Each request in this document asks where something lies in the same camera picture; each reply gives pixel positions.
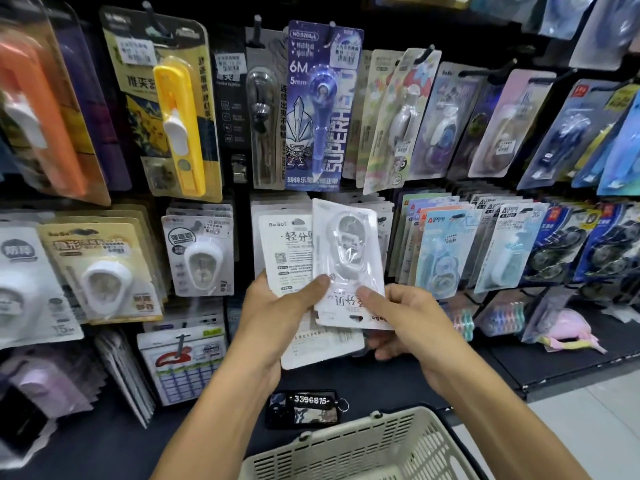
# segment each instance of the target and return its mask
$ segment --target pink plush item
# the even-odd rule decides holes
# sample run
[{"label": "pink plush item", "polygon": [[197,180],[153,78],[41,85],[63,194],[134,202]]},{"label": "pink plush item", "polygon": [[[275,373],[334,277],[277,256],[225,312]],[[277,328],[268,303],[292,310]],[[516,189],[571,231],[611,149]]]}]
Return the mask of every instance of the pink plush item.
[{"label": "pink plush item", "polygon": [[560,342],[560,340],[576,339],[584,344],[584,347],[591,347],[600,353],[607,351],[602,348],[598,339],[591,334],[591,327],[580,313],[570,308],[564,308],[560,311],[555,325],[551,327],[549,333],[545,336],[548,339],[548,347],[555,350],[575,349],[574,342]]}]

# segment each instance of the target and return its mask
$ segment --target hand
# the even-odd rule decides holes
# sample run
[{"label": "hand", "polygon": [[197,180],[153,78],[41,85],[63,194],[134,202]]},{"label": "hand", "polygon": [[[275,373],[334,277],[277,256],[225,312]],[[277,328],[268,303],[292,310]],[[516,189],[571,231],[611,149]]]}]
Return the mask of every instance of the hand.
[{"label": "hand", "polygon": [[376,349],[378,360],[415,355],[429,385],[442,394],[446,374],[467,367],[477,356],[431,293],[404,285],[388,285],[385,291],[386,298],[364,286],[357,291],[362,304],[395,329],[395,333],[374,332],[368,345]]},{"label": "hand", "polygon": [[322,274],[302,290],[278,298],[263,271],[246,291],[240,325],[229,348],[229,356],[253,365],[268,379],[273,391],[280,381],[280,357],[298,330],[302,315],[329,289],[329,276]]}]

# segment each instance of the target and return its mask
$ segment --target white plastic basket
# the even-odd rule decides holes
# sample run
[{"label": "white plastic basket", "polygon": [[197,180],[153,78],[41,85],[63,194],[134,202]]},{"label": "white plastic basket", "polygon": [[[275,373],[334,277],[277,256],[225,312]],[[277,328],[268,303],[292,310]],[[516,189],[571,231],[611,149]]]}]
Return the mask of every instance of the white plastic basket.
[{"label": "white plastic basket", "polygon": [[451,428],[425,407],[373,412],[244,460],[239,480],[485,479]]}]

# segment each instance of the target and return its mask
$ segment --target right hand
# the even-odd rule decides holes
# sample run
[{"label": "right hand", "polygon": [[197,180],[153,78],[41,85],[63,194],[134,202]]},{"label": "right hand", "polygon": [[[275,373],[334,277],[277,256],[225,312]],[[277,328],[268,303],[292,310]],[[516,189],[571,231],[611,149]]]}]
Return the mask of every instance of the right hand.
[{"label": "right hand", "polygon": [[368,311],[384,318],[395,330],[377,331],[367,344],[376,349],[378,360],[413,354],[429,385],[441,394],[446,376],[463,371],[477,355],[431,293],[405,285],[387,285],[385,291],[386,297],[364,286],[358,288],[358,298]]}]

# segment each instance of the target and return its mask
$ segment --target floor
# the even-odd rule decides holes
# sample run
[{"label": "floor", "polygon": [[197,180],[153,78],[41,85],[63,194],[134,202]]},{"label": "floor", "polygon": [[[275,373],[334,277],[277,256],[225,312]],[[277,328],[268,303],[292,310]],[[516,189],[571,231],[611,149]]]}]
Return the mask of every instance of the floor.
[{"label": "floor", "polygon": [[[640,371],[531,403],[593,480],[637,480]],[[493,479],[464,425],[455,432]]]}]

